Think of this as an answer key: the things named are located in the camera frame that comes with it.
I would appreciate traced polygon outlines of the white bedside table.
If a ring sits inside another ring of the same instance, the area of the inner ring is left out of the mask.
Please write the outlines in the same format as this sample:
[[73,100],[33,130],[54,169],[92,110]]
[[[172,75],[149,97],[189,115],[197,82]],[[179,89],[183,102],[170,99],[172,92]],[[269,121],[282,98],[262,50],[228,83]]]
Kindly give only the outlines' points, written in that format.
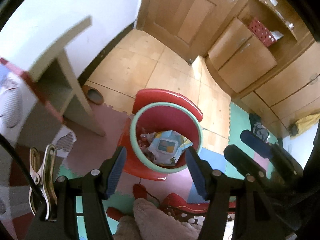
[[65,50],[91,26],[92,17],[76,16],[53,23],[61,24],[56,33],[52,33],[52,25],[39,29],[12,58],[1,57],[1,63],[28,84],[59,122],[67,118],[103,137],[105,132],[95,119]]

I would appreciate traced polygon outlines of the teal wet wipes pack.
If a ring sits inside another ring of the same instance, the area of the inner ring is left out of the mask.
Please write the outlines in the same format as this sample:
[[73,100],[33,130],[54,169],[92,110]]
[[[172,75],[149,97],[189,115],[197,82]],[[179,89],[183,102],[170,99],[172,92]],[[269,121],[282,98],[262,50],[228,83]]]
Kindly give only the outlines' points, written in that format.
[[193,146],[193,142],[176,131],[158,132],[149,152],[153,155],[153,163],[159,166],[175,166],[184,151]]

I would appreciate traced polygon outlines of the dark crumpled clothing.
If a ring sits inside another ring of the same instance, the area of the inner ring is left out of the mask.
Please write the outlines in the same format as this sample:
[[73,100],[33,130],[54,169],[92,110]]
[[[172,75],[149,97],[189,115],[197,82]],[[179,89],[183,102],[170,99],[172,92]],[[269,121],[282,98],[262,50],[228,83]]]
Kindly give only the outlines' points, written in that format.
[[262,124],[261,117],[255,113],[249,113],[249,122],[251,124],[251,132],[262,141],[267,142],[269,138],[269,132]]

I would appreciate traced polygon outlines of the red perforated basket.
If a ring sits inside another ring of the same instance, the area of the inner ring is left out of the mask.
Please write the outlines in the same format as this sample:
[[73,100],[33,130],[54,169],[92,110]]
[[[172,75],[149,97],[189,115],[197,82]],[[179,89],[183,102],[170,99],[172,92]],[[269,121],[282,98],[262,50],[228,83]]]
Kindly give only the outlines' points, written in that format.
[[265,47],[268,48],[272,44],[276,43],[276,38],[256,17],[251,20],[248,28]]

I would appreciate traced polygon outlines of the red green trash bin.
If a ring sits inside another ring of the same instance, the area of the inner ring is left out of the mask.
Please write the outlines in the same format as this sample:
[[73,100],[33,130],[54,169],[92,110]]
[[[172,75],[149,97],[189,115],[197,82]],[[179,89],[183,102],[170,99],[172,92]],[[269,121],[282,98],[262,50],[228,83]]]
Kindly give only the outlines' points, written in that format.
[[129,129],[133,156],[153,172],[172,174],[187,168],[187,148],[200,153],[203,133],[195,115],[169,102],[150,103],[133,117]]

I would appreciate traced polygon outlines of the metal spring clamp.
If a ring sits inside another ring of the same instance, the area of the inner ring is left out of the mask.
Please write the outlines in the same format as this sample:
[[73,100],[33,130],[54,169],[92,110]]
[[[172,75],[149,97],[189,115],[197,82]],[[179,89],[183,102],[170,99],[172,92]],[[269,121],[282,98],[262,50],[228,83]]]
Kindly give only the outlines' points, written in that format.
[[49,144],[41,158],[39,151],[32,147],[29,152],[30,175],[35,184],[29,190],[29,205],[35,215],[41,204],[46,208],[42,215],[45,221],[55,222],[57,218],[57,196],[54,190],[54,166],[57,150]]

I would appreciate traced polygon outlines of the white feather shuttlecock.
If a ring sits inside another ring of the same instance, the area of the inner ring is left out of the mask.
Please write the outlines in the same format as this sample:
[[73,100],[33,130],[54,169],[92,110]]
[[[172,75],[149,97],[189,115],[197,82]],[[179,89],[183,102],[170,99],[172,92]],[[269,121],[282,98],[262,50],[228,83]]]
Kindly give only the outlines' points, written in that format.
[[138,137],[138,144],[143,153],[149,151],[149,146],[155,138],[156,132],[148,132],[146,129],[142,128],[141,134]]

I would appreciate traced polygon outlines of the wooden cabinet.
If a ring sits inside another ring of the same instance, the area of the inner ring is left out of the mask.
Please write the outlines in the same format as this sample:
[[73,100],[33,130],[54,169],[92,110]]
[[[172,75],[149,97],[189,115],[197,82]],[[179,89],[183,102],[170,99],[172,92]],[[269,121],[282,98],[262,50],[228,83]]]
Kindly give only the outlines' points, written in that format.
[[[249,30],[254,17],[276,43],[267,48]],[[319,43],[286,0],[239,0],[206,65],[231,100],[279,138],[319,112]]]

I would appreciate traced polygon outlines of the brown slipper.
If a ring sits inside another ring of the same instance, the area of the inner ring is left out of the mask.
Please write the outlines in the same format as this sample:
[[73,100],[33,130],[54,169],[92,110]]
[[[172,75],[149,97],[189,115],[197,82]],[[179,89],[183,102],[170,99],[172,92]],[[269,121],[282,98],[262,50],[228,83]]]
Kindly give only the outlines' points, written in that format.
[[96,88],[93,88],[88,85],[83,85],[82,91],[88,101],[91,101],[96,105],[102,105],[104,103],[103,95]]

